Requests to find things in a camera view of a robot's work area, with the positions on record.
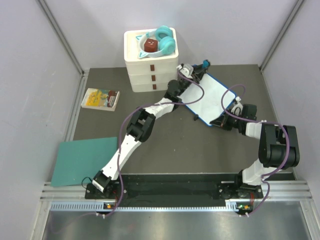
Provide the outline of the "blue heart-shaped eraser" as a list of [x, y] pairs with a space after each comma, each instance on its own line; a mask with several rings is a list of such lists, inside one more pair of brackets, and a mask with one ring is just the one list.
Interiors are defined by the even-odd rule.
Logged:
[[203, 63], [202, 63], [202, 68], [207, 68], [209, 66], [210, 66], [210, 62], [207, 59], [204, 60]]

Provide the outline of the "blue-framed whiteboard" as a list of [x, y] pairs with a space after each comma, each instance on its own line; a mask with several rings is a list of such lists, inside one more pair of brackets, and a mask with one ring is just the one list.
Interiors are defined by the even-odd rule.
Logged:
[[183, 103], [187, 103], [187, 108], [211, 127], [210, 122], [223, 114], [222, 107], [229, 107], [237, 95], [232, 91], [227, 91], [226, 86], [208, 73], [204, 74], [199, 85], [203, 90], [192, 83], [180, 95], [180, 98]]

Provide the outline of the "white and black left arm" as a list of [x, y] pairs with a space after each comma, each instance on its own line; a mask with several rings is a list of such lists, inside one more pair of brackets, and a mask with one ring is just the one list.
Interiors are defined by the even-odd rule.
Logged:
[[[120, 197], [123, 196], [122, 167], [132, 153], [149, 139], [157, 119], [173, 112], [179, 106], [191, 105], [204, 97], [205, 91], [200, 86], [200, 81], [208, 72], [209, 66], [210, 63], [207, 60], [200, 65], [179, 65], [178, 78], [169, 81], [167, 91], [160, 101], [140, 106], [126, 117], [120, 127], [118, 150], [86, 186], [86, 199], [107, 199], [115, 196], [118, 186], [120, 186]], [[191, 102], [183, 103], [181, 95], [189, 87], [198, 87], [201, 95]]]

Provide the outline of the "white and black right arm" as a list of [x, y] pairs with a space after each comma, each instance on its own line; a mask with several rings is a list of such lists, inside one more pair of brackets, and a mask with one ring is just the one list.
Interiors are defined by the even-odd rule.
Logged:
[[256, 105], [237, 103], [210, 122], [225, 131], [237, 129], [240, 134], [259, 140], [258, 159], [241, 170], [235, 176], [234, 183], [222, 187], [221, 196], [225, 199], [231, 198], [232, 194], [239, 198], [249, 195], [260, 197], [258, 191], [261, 184], [273, 171], [294, 168], [300, 162], [296, 127], [257, 122], [256, 114]]

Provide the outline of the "white stacked drawer box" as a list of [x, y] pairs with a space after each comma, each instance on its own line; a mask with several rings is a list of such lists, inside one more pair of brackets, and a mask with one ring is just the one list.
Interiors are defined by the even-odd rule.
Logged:
[[139, 44], [136, 36], [156, 29], [130, 30], [124, 33], [124, 61], [131, 88], [135, 93], [164, 91], [168, 88], [169, 81], [177, 78], [179, 51], [176, 31], [172, 27], [170, 29], [176, 41], [174, 53], [138, 59]]

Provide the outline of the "teal cat-ear headphones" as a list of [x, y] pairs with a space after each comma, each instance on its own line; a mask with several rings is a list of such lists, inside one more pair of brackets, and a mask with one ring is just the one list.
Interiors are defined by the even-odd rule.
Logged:
[[[147, 52], [144, 50], [144, 44], [148, 40], [153, 40], [152, 36], [157, 40], [157, 51]], [[176, 40], [174, 39], [173, 31], [165, 25], [160, 26], [156, 30], [148, 31], [145, 34], [137, 35], [135, 39], [138, 42], [138, 59], [143, 58], [158, 58], [171, 55], [176, 50]]]

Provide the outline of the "dark red cube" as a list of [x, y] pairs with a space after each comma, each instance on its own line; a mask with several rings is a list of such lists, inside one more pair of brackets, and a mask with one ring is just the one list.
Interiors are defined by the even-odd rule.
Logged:
[[156, 39], [148, 38], [144, 45], [143, 49], [147, 53], [154, 53], [158, 51], [158, 41]]

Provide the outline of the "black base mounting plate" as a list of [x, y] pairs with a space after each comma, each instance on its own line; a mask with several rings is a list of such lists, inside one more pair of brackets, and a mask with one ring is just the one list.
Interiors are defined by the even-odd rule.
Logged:
[[180, 174], [123, 174], [120, 181], [111, 181], [105, 193], [91, 183], [86, 187], [87, 200], [123, 199], [144, 196], [210, 197], [215, 200], [262, 199], [262, 187], [243, 184], [233, 173], [180, 173]]

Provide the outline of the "yellow illustrated book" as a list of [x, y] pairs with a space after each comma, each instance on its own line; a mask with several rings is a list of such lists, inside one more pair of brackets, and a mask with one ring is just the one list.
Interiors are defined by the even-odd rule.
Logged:
[[88, 88], [81, 102], [85, 109], [114, 112], [120, 97], [120, 92], [99, 88]]

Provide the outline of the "teal green mat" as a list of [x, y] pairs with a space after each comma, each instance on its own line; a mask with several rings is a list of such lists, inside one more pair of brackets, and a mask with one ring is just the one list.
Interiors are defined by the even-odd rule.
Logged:
[[106, 137], [62, 142], [59, 145], [51, 186], [89, 182], [114, 156], [118, 138]]

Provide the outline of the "aluminium front rail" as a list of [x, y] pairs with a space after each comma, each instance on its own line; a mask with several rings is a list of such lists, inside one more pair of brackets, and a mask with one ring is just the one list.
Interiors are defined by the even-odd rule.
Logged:
[[[270, 181], [267, 201], [291, 202], [313, 199], [310, 188], [304, 180]], [[53, 187], [47, 182], [40, 195], [42, 201], [83, 201], [85, 189], [80, 185]]]

